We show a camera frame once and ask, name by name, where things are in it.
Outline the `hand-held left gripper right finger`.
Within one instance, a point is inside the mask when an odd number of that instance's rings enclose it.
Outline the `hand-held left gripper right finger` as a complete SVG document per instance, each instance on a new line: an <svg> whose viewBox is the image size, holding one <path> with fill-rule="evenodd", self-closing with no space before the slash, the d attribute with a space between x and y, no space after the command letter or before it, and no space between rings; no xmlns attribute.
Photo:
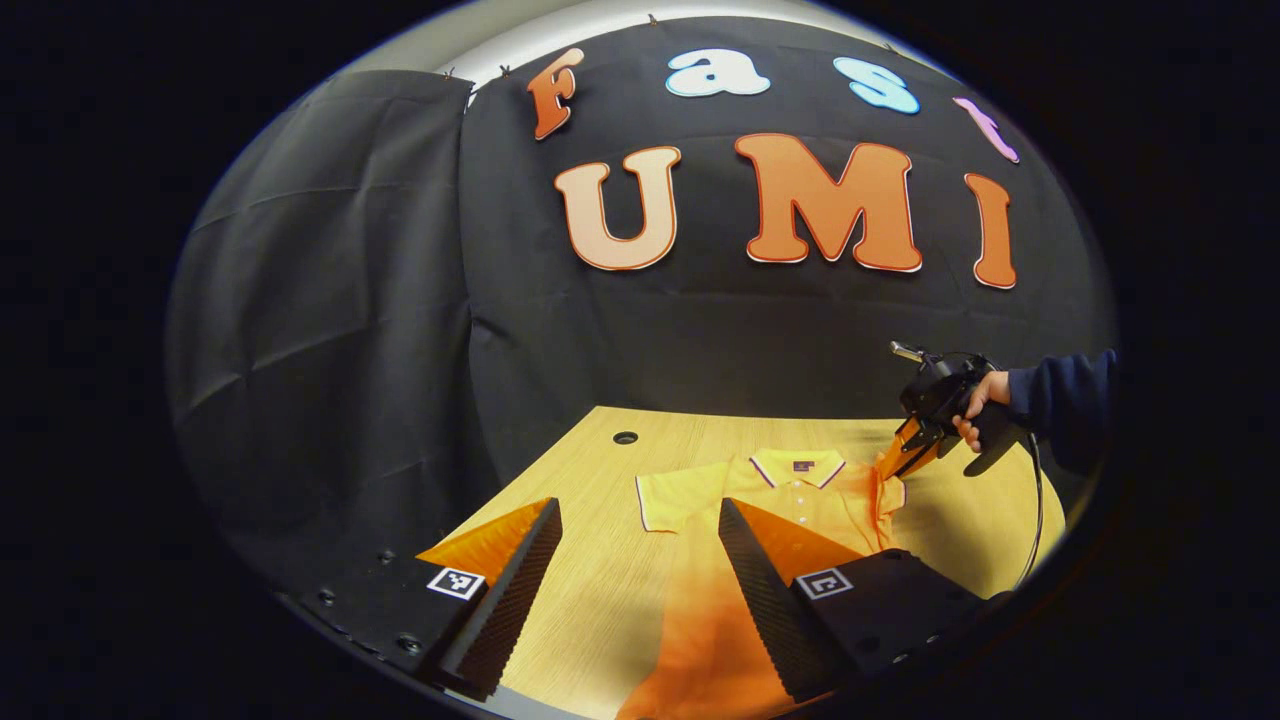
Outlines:
<svg viewBox="0 0 1280 720"><path fill-rule="evenodd" d="M722 501L718 536L797 701L932 657L1009 601L980 597L906 550L858 553L740 498Z"/></svg>

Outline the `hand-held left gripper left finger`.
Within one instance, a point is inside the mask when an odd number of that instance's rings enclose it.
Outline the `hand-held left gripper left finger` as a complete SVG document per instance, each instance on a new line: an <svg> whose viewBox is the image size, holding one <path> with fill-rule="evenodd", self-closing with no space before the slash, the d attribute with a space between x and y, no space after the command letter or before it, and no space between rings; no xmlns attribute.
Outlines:
<svg viewBox="0 0 1280 720"><path fill-rule="evenodd" d="M488 700L559 546L559 505L540 498L416 555L385 551L300 605L402 676Z"/></svg>

